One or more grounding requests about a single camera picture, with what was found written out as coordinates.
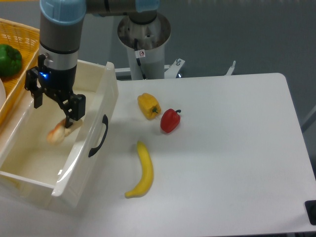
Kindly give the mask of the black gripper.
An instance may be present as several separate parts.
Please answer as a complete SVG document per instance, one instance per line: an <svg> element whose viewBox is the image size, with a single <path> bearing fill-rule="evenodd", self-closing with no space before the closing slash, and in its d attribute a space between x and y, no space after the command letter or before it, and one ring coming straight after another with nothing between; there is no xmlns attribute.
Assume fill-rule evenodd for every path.
<svg viewBox="0 0 316 237"><path fill-rule="evenodd" d="M85 115L86 97L73 91L77 67L53 69L47 60L44 54L38 56L38 65L26 72L24 88L31 92L35 109L42 106L43 95L55 101L65 113L64 127L70 128Z"/></svg>

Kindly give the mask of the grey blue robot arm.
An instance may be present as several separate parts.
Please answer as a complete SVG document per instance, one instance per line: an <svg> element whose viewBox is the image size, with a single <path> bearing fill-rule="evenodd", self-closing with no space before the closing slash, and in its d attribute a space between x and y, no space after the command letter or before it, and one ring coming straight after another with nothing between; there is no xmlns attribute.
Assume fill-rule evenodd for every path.
<svg viewBox="0 0 316 237"><path fill-rule="evenodd" d="M25 89L42 105L44 95L65 113L69 128L85 114L86 97L74 94L82 26L86 14L142 14L154 19L158 0L41 0L37 66L27 70Z"/></svg>

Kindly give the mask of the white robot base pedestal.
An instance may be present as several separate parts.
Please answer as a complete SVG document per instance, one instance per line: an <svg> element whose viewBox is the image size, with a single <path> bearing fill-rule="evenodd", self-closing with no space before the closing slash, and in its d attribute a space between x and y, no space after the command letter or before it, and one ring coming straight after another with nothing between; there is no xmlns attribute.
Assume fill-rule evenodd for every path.
<svg viewBox="0 0 316 237"><path fill-rule="evenodd" d="M133 80L164 78L170 35L168 19L156 10L130 13L120 21L118 38L126 48Z"/></svg>

